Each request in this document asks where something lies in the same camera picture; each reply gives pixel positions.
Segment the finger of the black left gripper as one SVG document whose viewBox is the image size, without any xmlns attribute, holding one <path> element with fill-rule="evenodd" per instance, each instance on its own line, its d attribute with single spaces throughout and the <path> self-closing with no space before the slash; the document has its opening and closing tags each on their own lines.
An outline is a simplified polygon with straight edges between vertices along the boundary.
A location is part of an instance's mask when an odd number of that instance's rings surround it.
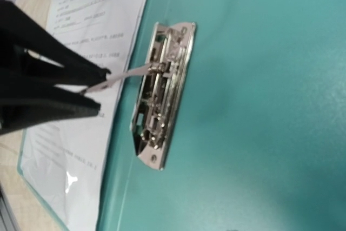
<svg viewBox="0 0 346 231">
<path fill-rule="evenodd" d="M 17 75 L 50 84 L 99 84 L 110 74 L 70 50 L 12 1 L 1 0 L 1 75 Z"/>
<path fill-rule="evenodd" d="M 1 134 L 98 114 L 99 103 L 59 85 L 12 72 L 1 75 Z"/>
</svg>

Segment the printed paper sheet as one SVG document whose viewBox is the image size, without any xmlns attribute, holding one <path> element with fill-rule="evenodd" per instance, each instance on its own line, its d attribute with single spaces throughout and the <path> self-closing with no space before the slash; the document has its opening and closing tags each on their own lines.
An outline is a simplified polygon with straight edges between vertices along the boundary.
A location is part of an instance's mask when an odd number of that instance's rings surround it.
<svg viewBox="0 0 346 231">
<path fill-rule="evenodd" d="M 51 0 L 47 31 L 64 46 L 108 72 L 83 72 L 59 83 L 77 93 L 126 71 L 146 0 Z M 95 230 L 103 168 L 122 82 L 87 93 L 100 104 L 96 116 L 28 128 L 18 167 L 62 230 Z"/>
</svg>

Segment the metal folder clip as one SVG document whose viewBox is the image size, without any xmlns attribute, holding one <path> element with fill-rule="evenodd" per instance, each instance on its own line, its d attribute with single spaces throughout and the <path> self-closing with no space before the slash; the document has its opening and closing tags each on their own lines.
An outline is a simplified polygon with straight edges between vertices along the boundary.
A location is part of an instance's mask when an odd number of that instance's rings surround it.
<svg viewBox="0 0 346 231">
<path fill-rule="evenodd" d="M 155 23 L 142 66 L 85 90 L 86 94 L 108 90 L 120 80 L 138 77 L 126 134 L 136 157 L 153 170 L 165 168 L 196 29 L 194 22 Z"/>
</svg>

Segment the dark green folder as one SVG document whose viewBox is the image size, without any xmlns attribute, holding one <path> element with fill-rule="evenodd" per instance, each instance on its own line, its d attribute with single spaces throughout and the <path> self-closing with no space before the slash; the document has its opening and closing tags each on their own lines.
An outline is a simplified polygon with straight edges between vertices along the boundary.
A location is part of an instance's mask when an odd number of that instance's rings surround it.
<svg viewBox="0 0 346 231">
<path fill-rule="evenodd" d="M 51 0 L 46 29 L 117 75 L 182 22 L 168 153 L 132 120 L 141 78 L 118 82 L 97 117 L 25 131 L 39 202 L 63 230 L 345 230 L 345 0 Z"/>
</svg>

